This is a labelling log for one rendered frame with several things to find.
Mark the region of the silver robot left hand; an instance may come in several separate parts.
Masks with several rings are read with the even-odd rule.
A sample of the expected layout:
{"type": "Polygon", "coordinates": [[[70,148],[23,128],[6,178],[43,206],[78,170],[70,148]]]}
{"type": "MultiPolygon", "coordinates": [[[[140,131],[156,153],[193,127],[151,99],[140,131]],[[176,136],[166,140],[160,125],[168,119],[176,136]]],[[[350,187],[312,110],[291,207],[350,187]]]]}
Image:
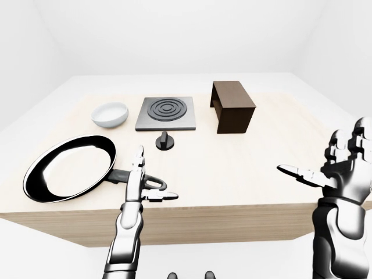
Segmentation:
{"type": "Polygon", "coordinates": [[[140,145],[128,176],[126,202],[162,202],[175,199],[178,199],[178,195],[169,192],[163,180],[145,174],[144,147],[140,145]]]}

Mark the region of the silver robot right hand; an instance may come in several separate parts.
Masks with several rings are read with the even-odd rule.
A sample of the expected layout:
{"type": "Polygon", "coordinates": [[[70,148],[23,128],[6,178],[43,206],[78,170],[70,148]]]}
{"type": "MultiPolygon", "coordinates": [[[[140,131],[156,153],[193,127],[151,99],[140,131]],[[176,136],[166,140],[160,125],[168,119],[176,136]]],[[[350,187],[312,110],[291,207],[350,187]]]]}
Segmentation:
{"type": "Polygon", "coordinates": [[[372,187],[372,117],[362,117],[349,138],[336,130],[331,136],[320,171],[280,164],[277,169],[300,183],[321,187],[324,196],[363,204],[372,187]]]}

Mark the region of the round black stove knob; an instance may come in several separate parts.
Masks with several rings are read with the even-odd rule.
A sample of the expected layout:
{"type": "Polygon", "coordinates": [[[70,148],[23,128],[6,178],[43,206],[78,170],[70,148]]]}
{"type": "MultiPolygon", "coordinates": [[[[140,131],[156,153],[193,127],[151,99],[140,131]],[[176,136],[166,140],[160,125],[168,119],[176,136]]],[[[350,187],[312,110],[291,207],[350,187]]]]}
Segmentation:
{"type": "Polygon", "coordinates": [[[156,147],[161,151],[168,151],[174,146],[174,139],[166,131],[163,131],[161,136],[156,139],[156,147]]]}

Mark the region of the flat dark stove plate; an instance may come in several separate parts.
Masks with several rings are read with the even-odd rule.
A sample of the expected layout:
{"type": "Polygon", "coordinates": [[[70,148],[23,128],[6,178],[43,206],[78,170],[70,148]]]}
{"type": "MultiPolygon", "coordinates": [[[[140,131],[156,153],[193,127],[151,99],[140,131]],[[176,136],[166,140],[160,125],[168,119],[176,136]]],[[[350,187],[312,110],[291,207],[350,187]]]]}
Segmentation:
{"type": "Polygon", "coordinates": [[[193,98],[191,96],[144,98],[135,130],[196,130],[193,98]]]}

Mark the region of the black frying pan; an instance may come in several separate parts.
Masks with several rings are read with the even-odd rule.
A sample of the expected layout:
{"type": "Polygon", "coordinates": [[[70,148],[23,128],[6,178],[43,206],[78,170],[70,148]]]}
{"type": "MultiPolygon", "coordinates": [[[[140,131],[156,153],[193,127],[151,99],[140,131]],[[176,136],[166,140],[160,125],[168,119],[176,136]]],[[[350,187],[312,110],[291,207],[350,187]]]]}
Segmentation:
{"type": "Polygon", "coordinates": [[[114,142],[103,135],[67,139],[32,163],[23,191],[36,202],[56,203],[83,196],[104,181],[127,185],[131,170],[115,169],[116,158],[114,142]]]}

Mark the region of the white bowl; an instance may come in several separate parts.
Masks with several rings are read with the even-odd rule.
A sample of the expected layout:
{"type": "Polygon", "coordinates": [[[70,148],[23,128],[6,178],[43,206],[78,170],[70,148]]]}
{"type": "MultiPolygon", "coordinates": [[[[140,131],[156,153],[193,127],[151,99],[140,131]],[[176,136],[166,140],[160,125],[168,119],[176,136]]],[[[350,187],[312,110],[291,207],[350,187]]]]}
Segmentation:
{"type": "Polygon", "coordinates": [[[108,102],[98,106],[91,113],[91,120],[100,127],[114,128],[128,118],[128,107],[121,102],[108,102]]]}

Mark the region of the dark brown wooden box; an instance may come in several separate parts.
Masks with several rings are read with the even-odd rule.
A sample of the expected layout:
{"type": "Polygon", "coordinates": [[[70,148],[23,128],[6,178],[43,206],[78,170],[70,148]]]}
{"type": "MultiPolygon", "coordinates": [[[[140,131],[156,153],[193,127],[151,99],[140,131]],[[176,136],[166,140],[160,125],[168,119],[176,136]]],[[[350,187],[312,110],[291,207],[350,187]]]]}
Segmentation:
{"type": "Polygon", "coordinates": [[[218,134],[243,134],[256,105],[239,81],[214,81],[210,107],[217,114],[218,134]]]}

